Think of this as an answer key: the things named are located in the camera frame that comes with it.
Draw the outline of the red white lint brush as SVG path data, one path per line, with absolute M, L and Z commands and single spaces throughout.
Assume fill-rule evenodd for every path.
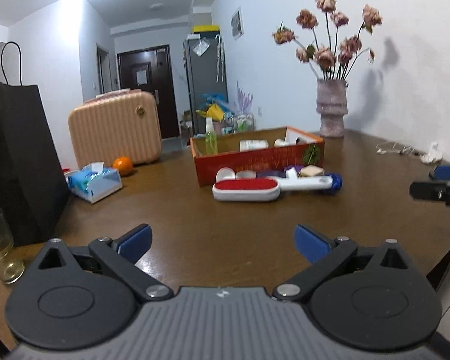
M 221 202 L 271 202 L 283 192 L 309 192 L 329 189 L 329 176 L 305 178 L 268 177 L 253 180 L 224 180 L 215 183 L 212 194 Z

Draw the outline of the purple round lid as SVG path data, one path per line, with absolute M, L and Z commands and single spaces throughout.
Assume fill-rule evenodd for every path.
M 267 177 L 285 178 L 285 174 L 283 171 L 279 171 L 279 170 L 266 170 L 263 172 L 258 172 L 256 175 L 257 179 L 267 178 Z

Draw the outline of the crumpled white tissue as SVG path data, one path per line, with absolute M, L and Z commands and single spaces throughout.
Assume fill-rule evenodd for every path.
M 443 153 L 439 150 L 439 144 L 432 142 L 427 153 L 420 156 L 423 164 L 437 164 L 443 159 Z

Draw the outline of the blue tissue box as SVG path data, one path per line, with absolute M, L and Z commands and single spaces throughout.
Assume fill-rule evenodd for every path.
M 81 170 L 65 173 L 72 194 L 95 204 L 122 189 L 122 180 L 116 169 L 103 163 L 90 163 Z

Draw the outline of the beige plug adapter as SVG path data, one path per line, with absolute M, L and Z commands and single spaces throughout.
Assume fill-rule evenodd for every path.
M 314 166 L 314 165 L 304 166 L 300 170 L 300 172 L 298 172 L 298 176 L 300 178 L 317 177 L 317 176 L 323 176 L 324 174 L 325 174 L 325 170 L 322 167 Z

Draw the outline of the red cardboard box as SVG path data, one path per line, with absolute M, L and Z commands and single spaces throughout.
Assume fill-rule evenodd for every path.
M 296 144 L 288 147 L 274 147 L 276 139 L 294 141 Z M 269 147 L 265 150 L 240 152 L 241 140 L 267 140 Z M 193 137 L 190 140 L 196 175 L 201 186 L 215 183 L 216 174 L 223 167 L 229 167 L 234 172 L 251 170 L 258 173 L 266 170 L 283 171 L 289 165 L 323 165 L 324 139 L 294 127 L 278 127 L 218 136 L 217 141 L 218 153 L 207 155 L 204 137 Z

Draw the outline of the small white tube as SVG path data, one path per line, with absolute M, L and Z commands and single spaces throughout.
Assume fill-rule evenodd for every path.
M 294 141 L 285 141 L 282 139 L 276 139 L 274 141 L 274 147 L 288 147 L 294 146 L 296 143 Z

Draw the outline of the clear glass cup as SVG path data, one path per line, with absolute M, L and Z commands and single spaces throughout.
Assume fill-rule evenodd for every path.
M 25 271 L 25 264 L 14 248 L 13 235 L 0 209 L 0 279 L 4 284 L 15 283 Z

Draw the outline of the black paper bag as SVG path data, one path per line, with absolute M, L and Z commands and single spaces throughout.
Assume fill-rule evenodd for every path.
M 0 80 L 0 209 L 15 244 L 52 238 L 70 195 L 38 87 Z

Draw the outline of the white round lid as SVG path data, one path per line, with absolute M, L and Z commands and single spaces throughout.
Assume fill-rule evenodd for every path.
M 216 177 L 215 177 L 215 182 L 218 183 L 218 182 L 224 181 L 224 180 L 235 180 L 235 178 L 236 178 L 236 173 L 231 168 L 223 167 L 218 170 Z

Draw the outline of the white plastic bottle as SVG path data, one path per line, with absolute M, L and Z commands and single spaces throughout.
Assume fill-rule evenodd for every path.
M 250 150 L 265 150 L 269 147 L 267 140 L 241 140 L 239 144 L 240 152 Z

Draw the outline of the green spray bottle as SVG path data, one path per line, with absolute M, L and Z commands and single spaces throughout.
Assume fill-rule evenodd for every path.
M 207 155 L 216 155 L 218 153 L 217 135 L 214 121 L 211 117 L 205 119 L 205 149 Z

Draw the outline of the yellow blue bags pile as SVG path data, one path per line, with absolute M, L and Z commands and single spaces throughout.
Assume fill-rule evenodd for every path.
M 205 101 L 195 110 L 202 118 L 222 122 L 232 115 L 228 102 L 222 94 L 202 94 L 202 97 Z

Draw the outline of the dark entrance door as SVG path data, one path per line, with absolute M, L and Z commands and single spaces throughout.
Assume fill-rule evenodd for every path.
M 163 139 L 179 136 L 176 96 L 168 45 L 118 54 L 122 89 L 140 89 L 153 95 Z

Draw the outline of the wall panel picture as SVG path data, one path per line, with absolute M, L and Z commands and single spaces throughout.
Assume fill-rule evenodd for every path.
M 232 30 L 232 36 L 235 40 L 244 35 L 241 8 L 238 8 L 232 15 L 231 30 Z

